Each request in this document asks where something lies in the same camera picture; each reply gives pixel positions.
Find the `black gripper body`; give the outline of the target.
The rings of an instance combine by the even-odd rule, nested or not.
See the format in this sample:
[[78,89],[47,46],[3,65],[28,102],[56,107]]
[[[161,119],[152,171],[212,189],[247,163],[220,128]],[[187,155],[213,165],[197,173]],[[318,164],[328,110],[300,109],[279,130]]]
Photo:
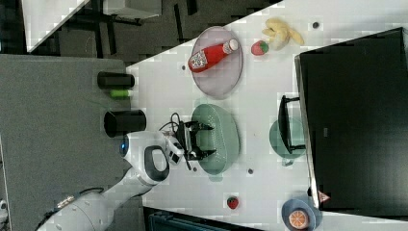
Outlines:
[[188,158],[195,158],[196,153],[194,148],[196,146],[196,122],[189,121],[183,122],[180,121],[176,131],[176,139],[185,149],[185,154]]

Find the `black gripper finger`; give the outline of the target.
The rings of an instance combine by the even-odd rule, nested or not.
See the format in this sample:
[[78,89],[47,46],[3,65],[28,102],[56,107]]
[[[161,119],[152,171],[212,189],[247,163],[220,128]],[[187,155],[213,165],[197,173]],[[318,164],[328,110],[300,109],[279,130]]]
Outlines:
[[185,125],[192,131],[213,130],[212,126],[199,121],[189,121],[186,122]]
[[191,152],[188,153],[187,159],[189,161],[200,161],[203,160],[210,155],[214,154],[216,150],[200,150],[200,149],[194,149]]

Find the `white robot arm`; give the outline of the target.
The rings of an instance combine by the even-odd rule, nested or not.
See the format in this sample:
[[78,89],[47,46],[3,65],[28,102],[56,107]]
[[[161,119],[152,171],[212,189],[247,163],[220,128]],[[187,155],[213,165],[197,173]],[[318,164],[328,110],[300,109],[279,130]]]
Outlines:
[[148,193],[165,181],[169,165],[181,160],[197,160],[214,153],[195,142],[201,131],[214,127],[197,120],[179,122],[173,131],[140,131],[125,136],[123,159],[131,167],[123,178],[104,192],[81,192],[61,201],[36,231],[105,231],[113,222],[115,210],[130,198]]

